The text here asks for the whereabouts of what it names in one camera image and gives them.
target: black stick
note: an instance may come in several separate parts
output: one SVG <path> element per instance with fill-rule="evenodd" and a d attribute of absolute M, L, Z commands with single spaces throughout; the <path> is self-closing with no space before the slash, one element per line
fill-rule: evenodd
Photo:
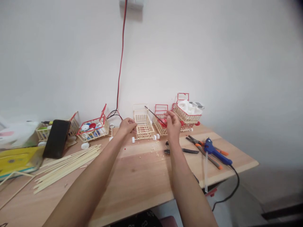
<path fill-rule="evenodd" d="M 145 107 L 146 109 L 148 109 L 153 115 L 155 115 L 156 118 L 158 118 L 157 115 L 154 114 L 149 108 L 147 108 L 146 106 L 144 106 L 144 107 Z M 165 124 L 160 118 L 158 118 L 158 120 L 161 121 L 161 122 L 167 127 L 167 124 Z"/>

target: forearm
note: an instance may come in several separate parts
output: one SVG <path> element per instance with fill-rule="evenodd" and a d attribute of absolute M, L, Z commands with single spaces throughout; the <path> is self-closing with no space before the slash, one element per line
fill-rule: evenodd
<path fill-rule="evenodd" d="M 190 170 L 178 141 L 169 141 L 173 191 L 185 227 L 217 226 L 215 217 Z"/>
<path fill-rule="evenodd" d="M 101 154 L 75 180 L 44 227 L 84 226 L 88 223 L 106 189 L 108 177 L 124 138 L 125 134 L 118 131 Z"/>

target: wooden table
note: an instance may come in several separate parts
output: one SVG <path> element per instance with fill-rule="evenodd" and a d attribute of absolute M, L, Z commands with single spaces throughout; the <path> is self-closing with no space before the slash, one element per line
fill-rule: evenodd
<path fill-rule="evenodd" d="M 182 148 L 197 149 L 185 139 L 188 134 L 200 140 L 210 137 L 216 147 L 229 153 L 228 158 L 233 161 L 233 166 L 238 173 L 258 165 L 256 160 L 203 125 L 195 126 L 193 132 L 180 134 Z M 127 137 L 111 171 L 106 192 L 97 206 L 89 226 L 101 227 L 174 198 L 170 181 L 170 157 L 164 153 L 166 140 L 166 137 L 161 137 L 161 141 L 150 139 L 136 141 L 135 144 L 132 144 L 131 135 Z M 92 141 L 91 144 L 101 143 L 102 148 L 104 148 L 108 141 L 109 137 L 104 137 Z M 80 146 L 81 142 L 79 141 L 69 148 L 66 155 L 80 151 Z M 203 188 L 203 160 L 205 157 L 201 153 L 184 153 L 184 155 Z M 0 225 L 9 223 L 9 227 L 42 226 L 83 170 L 84 168 L 75 170 L 36 195 L 33 194 L 35 183 L 32 181 L 0 210 Z M 223 170 L 218 170 L 211 162 L 208 163 L 209 185 L 227 179 L 234 174 L 234 171 L 227 166 L 223 166 Z M 26 181 L 27 178 L 21 176 L 9 180 L 1 186 L 0 204 L 3 204 Z"/>

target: wooden stick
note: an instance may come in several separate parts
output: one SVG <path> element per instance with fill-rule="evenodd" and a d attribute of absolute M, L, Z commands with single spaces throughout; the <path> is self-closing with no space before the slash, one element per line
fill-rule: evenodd
<path fill-rule="evenodd" d="M 88 158 L 86 158 L 86 159 L 80 160 L 79 162 L 73 164 L 72 166 L 66 167 L 65 169 L 62 169 L 62 170 L 58 171 L 58 172 L 56 173 L 56 175 L 53 175 L 53 176 L 49 177 L 48 179 L 44 180 L 43 182 L 37 184 L 34 188 L 40 187 L 41 185 L 44 185 L 44 184 L 48 184 L 48 182 L 52 181 L 52 179 L 54 179 L 54 178 L 56 178 L 57 176 L 60 176 L 60 175 L 62 175 L 63 173 L 66 173 L 67 171 L 73 169 L 73 167 L 74 167 L 75 165 L 77 165 L 77 164 L 79 164 L 79 163 L 80 163 L 81 165 L 83 165 L 83 164 L 87 163 L 88 161 L 90 161 L 90 160 L 92 159 L 92 157 L 95 157 L 96 155 L 98 156 L 99 153 L 96 153 L 96 154 L 94 154 L 93 156 L 90 156 L 90 157 L 88 157 Z"/>
<path fill-rule="evenodd" d="M 41 166 L 40 168 L 43 168 L 43 167 L 46 167 L 46 166 L 54 165 L 54 164 L 56 164 L 56 163 L 58 163 L 58 162 L 64 161 L 64 160 L 66 160 L 66 159 L 68 159 L 68 158 L 70 158 L 70 157 L 72 157 L 72 156 L 77 155 L 77 154 L 87 152 L 88 150 L 90 150 L 90 149 L 92 149 L 92 148 L 94 148 L 94 147 L 96 147 L 96 146 L 100 146 L 100 145 L 94 145 L 94 146 L 92 146 L 92 147 L 90 147 L 90 148 L 88 148 L 88 149 L 85 149 L 85 150 L 76 152 L 76 153 L 74 153 L 74 154 L 68 155 L 68 156 L 66 156 L 66 157 L 60 158 L 60 159 L 55 160 L 55 161 L 52 161 L 52 162 L 49 162 L 49 163 L 47 163 L 47 164 Z"/>
<path fill-rule="evenodd" d="M 30 183 L 32 181 L 32 179 L 34 179 L 35 175 L 31 175 L 31 174 L 27 174 L 27 173 L 23 173 L 23 172 L 18 172 L 18 171 L 14 171 L 12 172 L 10 175 L 8 175 L 4 181 L 1 182 L 0 186 L 7 180 L 9 179 L 13 174 L 21 174 L 21 175 L 24 175 L 24 176 L 27 176 L 27 177 L 31 177 L 31 179 L 29 181 L 27 181 L 25 183 L 25 185 L 23 185 L 16 193 L 14 193 L 1 207 L 0 207 L 0 210 L 9 202 L 12 200 L 12 198 L 14 198 L 25 186 L 28 185 L 28 183 Z"/>
<path fill-rule="evenodd" d="M 64 169 L 65 167 L 69 166 L 69 165 L 72 164 L 73 162 L 79 160 L 79 158 L 81 158 L 82 156 L 84 156 L 84 155 L 86 155 L 86 154 L 93 154 L 93 153 L 95 153 L 98 149 L 99 149 L 99 148 L 95 148 L 94 150 L 92 150 L 92 151 L 90 151 L 90 152 L 88 152 L 88 153 L 84 153 L 84 154 L 82 154 L 82 155 L 80 155 L 80 156 L 77 156 L 76 158 L 70 160 L 69 162 L 64 163 L 64 165 L 61 166 L 61 167 L 57 166 L 53 171 L 49 172 L 48 174 L 46 174 L 46 175 L 40 177 L 39 179 L 37 179 L 37 180 L 35 180 L 35 181 L 38 181 L 38 183 L 40 183 L 40 182 L 43 181 L 44 179 L 46 179 L 46 178 L 50 177 L 51 175 L 55 174 L 55 173 L 56 173 L 57 171 L 59 171 L 60 169 Z"/>
<path fill-rule="evenodd" d="M 96 150 L 96 149 L 100 149 L 100 148 L 99 148 L 99 147 L 94 147 L 94 149 L 92 149 L 92 150 L 90 150 L 90 151 L 87 151 L 86 153 L 92 152 L 92 151 L 94 151 L 94 150 Z M 69 163 L 71 160 L 77 159 L 78 157 L 80 157 L 80 156 L 82 156 L 83 154 L 86 154 L 86 153 L 79 153 L 78 155 L 72 156 L 72 157 L 70 157 L 70 158 L 67 159 L 67 160 L 63 160 L 63 162 L 58 163 L 58 164 L 55 164 L 53 167 L 48 168 L 48 169 L 46 169 L 46 170 L 44 170 L 44 171 L 42 171 L 42 172 L 40 172 L 40 173 L 37 173 L 36 176 L 39 175 L 39 174 L 41 174 L 41 173 L 48 172 L 48 171 L 50 171 L 50 170 L 52 170 L 52 169 L 55 169 L 56 167 L 58 167 L 58 166 L 60 166 L 60 165 Z"/>
<path fill-rule="evenodd" d="M 90 160 L 96 158 L 98 155 L 99 155 L 99 154 L 96 153 L 96 154 L 95 154 L 93 157 L 91 157 L 89 160 L 87 159 L 87 160 L 84 160 L 83 162 L 84 162 L 84 163 L 87 163 L 88 161 L 90 161 Z M 48 183 L 43 184 L 43 185 L 40 185 L 39 188 L 38 188 L 36 191 L 34 191 L 34 194 L 37 194 L 38 192 L 42 191 L 42 190 L 45 189 L 46 187 L 48 187 L 48 186 L 52 185 L 53 183 L 55 183 L 56 181 L 60 180 L 62 177 L 68 175 L 69 173 L 71 173 L 71 172 L 74 171 L 75 169 L 79 168 L 80 166 L 82 166 L 82 165 L 84 164 L 83 162 L 78 163 L 77 165 L 75 165 L 73 169 L 69 169 L 69 170 L 67 170 L 66 172 L 61 173 L 59 176 L 53 178 L 53 179 L 52 179 L 51 181 L 49 181 Z"/>
<path fill-rule="evenodd" d="M 56 177 L 56 175 L 60 174 L 61 172 L 65 172 L 65 171 L 68 171 L 71 167 L 73 167 L 75 164 L 81 162 L 82 160 L 85 160 L 91 156 L 93 156 L 94 154 L 85 154 L 83 157 L 81 157 L 80 159 L 76 160 L 75 162 L 61 168 L 60 170 L 56 171 L 56 172 L 53 172 L 48 178 L 44 178 L 43 181 L 39 182 L 36 186 L 34 186 L 34 189 L 39 187 L 40 185 L 44 184 L 44 183 L 47 183 L 48 181 L 50 181 L 53 177 Z"/>

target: person's arm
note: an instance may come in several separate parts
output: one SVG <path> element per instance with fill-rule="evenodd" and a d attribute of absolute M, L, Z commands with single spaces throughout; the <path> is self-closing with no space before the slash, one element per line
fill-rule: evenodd
<path fill-rule="evenodd" d="M 167 111 L 167 134 L 173 177 L 173 193 L 184 227 L 218 226 L 211 207 L 190 170 L 179 144 L 181 123 Z"/>
<path fill-rule="evenodd" d="M 127 118 L 101 154 L 80 174 L 65 193 L 43 227 L 85 226 L 106 189 L 115 159 L 126 135 L 135 132 L 137 124 Z"/>

